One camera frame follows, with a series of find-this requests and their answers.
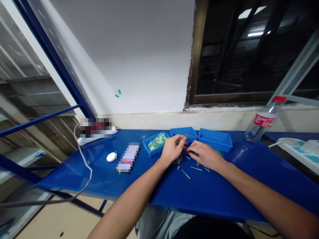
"plastic water bottle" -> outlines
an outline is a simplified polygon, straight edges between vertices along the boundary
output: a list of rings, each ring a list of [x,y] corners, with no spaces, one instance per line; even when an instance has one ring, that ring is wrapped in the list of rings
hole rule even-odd
[[[286,101],[287,97],[275,96],[272,102],[262,108],[256,115],[253,122],[248,127],[244,140],[251,143],[256,143],[261,139],[262,135],[273,125],[278,118],[282,103]]]

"bottle label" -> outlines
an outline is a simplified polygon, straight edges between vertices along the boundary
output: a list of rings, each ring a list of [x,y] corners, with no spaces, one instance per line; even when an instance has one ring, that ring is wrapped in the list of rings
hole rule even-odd
[[[275,121],[276,119],[267,118],[259,114],[257,114],[254,119],[254,123],[262,127],[271,127]]]

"blue storage tray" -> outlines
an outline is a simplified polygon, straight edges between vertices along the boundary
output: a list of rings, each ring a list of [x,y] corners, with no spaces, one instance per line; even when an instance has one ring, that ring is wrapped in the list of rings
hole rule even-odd
[[[170,138],[170,136],[169,136],[167,133],[165,133],[165,132],[161,132],[161,133],[164,133],[165,136],[166,136],[166,138]],[[152,140],[154,140],[159,134],[160,134],[160,133],[158,133],[158,134],[156,134],[156,135],[153,135],[153,136],[151,136],[151,137],[149,137],[149,138],[143,140],[143,145],[144,145],[144,147],[146,148],[147,153],[149,154],[150,158],[151,158],[151,157],[154,157],[155,155],[157,155],[157,154],[159,154],[159,153],[161,153],[161,152],[163,151],[164,145],[162,145],[162,146],[160,146],[160,147],[158,147],[158,148],[156,148],[156,149],[154,149],[154,150],[152,150],[152,151],[150,151],[150,150],[148,149],[148,147],[147,147],[147,145],[148,145]]]
[[[196,131],[193,129],[193,127],[184,127],[184,128],[173,128],[170,129],[170,135],[173,137],[177,134],[191,134],[193,137],[187,137],[186,142],[188,143],[188,146],[194,142],[194,140],[198,140],[198,135]]]
[[[198,141],[224,152],[228,152],[233,147],[233,141],[229,134],[203,128],[199,131]]]

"dark window glass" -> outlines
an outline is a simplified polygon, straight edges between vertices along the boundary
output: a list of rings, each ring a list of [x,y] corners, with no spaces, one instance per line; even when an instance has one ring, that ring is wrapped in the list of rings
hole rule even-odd
[[[317,27],[314,4],[209,1],[196,95],[274,92]],[[297,91],[318,94],[316,76],[318,64]]]

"forearm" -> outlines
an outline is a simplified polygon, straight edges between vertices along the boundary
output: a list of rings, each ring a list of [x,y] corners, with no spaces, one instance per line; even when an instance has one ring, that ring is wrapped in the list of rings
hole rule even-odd
[[[126,238],[141,217],[149,198],[168,165],[158,160],[111,206],[88,239]]]
[[[318,238],[319,220],[303,207],[226,163],[219,173],[285,238]]]

